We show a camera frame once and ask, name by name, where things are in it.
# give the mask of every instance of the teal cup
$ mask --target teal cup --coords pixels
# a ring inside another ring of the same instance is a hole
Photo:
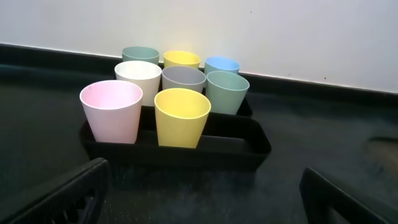
[[[122,51],[123,62],[131,60],[140,60],[145,62],[159,64],[159,52],[150,47],[126,47]]]
[[[214,71],[226,71],[238,74],[239,69],[240,65],[238,62],[226,57],[208,57],[205,62],[205,75],[209,74],[209,72]]]
[[[236,114],[248,92],[249,82],[232,72],[215,71],[207,74],[206,97],[211,112]]]

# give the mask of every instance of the plastic cup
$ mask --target plastic cup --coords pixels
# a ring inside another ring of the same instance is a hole
[[[193,90],[171,88],[155,97],[160,146],[196,148],[211,109],[209,100]]]
[[[214,72],[214,71],[226,71],[238,74],[239,69],[240,65],[238,62],[226,57],[220,57],[220,56],[209,57],[206,59],[205,63],[206,75],[209,72]]]
[[[159,90],[162,69],[158,65],[143,61],[121,62],[114,68],[116,79],[138,85],[144,96],[142,105],[154,106],[154,98]]]
[[[205,82],[206,75],[198,69],[171,66],[162,71],[163,90],[169,88],[186,88],[201,93]]]
[[[249,82],[235,73],[209,72],[206,97],[211,102],[211,112],[236,114],[249,87]]]
[[[80,101],[96,141],[135,143],[142,101],[139,86],[120,80],[96,82],[80,92]]]
[[[131,60],[140,60],[145,62],[159,64],[159,52],[150,47],[126,47],[122,51],[123,62]]]
[[[164,53],[164,67],[185,66],[198,69],[200,57],[184,51],[169,51]]]

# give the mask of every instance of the wall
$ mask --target wall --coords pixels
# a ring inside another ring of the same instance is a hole
[[[241,71],[398,93],[396,0],[2,0],[0,42],[224,55]]]

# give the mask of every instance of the black tabletop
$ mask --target black tabletop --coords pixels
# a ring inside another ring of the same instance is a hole
[[[78,96],[109,77],[57,75],[67,78],[0,82],[0,200],[88,161]],[[368,147],[373,137],[398,135],[398,109],[263,93],[247,99],[272,145],[256,173],[112,166],[99,223],[306,223],[299,182],[308,166],[398,207],[398,172]]]

